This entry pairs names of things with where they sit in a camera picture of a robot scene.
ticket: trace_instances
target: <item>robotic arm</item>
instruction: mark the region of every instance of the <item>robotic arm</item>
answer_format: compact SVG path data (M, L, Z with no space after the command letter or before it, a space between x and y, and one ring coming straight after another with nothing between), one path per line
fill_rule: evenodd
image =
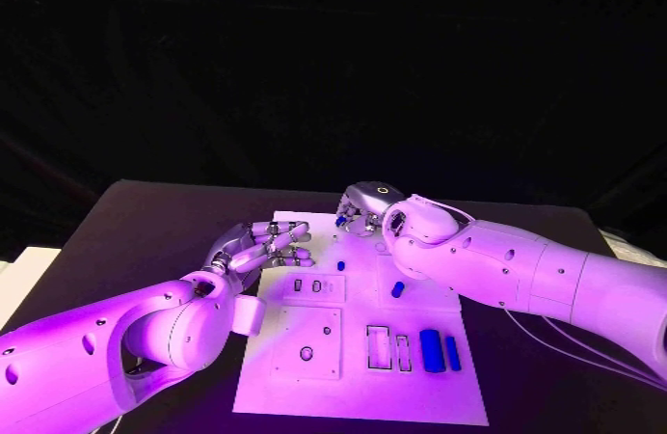
M667 269L579 251L475 220L386 183L347 187L336 224L382 232L406 276L433 279L488 306L570 323L619 344L667 380Z
M52 315L0 337L0 432L91 432L255 335L265 304L242 295L261 267L311 266L304 222L236 225L180 280ZM140 365L124 369L124 353Z

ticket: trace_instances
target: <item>white board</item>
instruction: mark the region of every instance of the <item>white board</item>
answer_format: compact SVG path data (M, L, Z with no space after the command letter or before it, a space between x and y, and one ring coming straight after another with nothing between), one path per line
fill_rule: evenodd
M274 220L310 223L312 240L301 247L317 264L263 270L258 297L266 315L248 340L233 411L488 425L458 296L431 281L406 278L379 234L344 233L333 214L276 212ZM301 291L294 291L298 277ZM315 292L315 281L327 281L327 289ZM395 298L397 281L406 288ZM425 371L425 329L438 330L444 350L445 336L454 337L461 371L451 370L446 355L448 369ZM379 368L369 368L370 357Z

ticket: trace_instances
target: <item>blue cylinder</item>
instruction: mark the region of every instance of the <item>blue cylinder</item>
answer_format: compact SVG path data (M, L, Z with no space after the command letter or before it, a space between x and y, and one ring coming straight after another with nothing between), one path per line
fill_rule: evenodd
M403 282L396 282L393 285L392 289L392 296L397 299L400 297L400 293L403 292L403 289L406 288L406 285L403 285Z
M448 348L449 366L454 371L461 371L461 361L458 360L458 351L455 350L455 341L451 336L445 337L445 347Z
M445 371L445 356L442 355L441 334L436 330L419 331L421 355L423 357L423 369L429 373Z

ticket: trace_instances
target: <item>dark table surface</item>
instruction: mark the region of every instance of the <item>dark table surface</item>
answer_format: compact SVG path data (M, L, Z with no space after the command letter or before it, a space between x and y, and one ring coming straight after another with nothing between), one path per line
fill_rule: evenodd
M49 314L177 279L202 266L212 243L236 222L271 220L274 210L331 213L338 198L334 193L119 181L99 199L3 332ZM612 256L580 209L446 203L478 219ZM504 311L465 298L461 307L490 427L232 413L246 347L246 338L232 334L209 368L148 399L122 418L117 434L667 432L665 393L546 348ZM518 314L518 318L543 339L572 350L539 317ZM628 358L602 339L588 333L576 335L614 356Z

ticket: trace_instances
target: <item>black curtain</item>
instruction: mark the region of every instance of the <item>black curtain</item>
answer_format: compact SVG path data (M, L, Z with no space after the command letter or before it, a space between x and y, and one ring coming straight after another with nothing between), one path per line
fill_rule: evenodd
M0 255L119 178L567 204L667 256L665 0L0 0Z

